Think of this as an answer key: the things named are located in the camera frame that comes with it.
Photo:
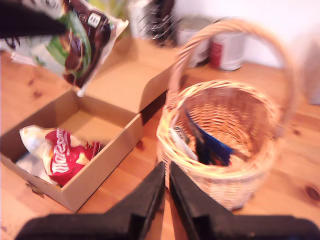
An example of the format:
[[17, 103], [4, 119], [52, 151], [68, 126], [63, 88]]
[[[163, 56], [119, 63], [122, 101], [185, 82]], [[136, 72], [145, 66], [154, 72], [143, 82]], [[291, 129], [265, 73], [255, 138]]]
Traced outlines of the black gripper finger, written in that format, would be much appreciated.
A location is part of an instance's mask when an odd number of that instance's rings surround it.
[[165, 194], [165, 165], [159, 163], [125, 198], [104, 215], [108, 240], [143, 240]]
[[63, 34], [66, 26], [16, 2], [0, 3], [0, 38], [35, 37]]
[[174, 162], [169, 166], [169, 191], [190, 240], [231, 240], [233, 214], [202, 191]]

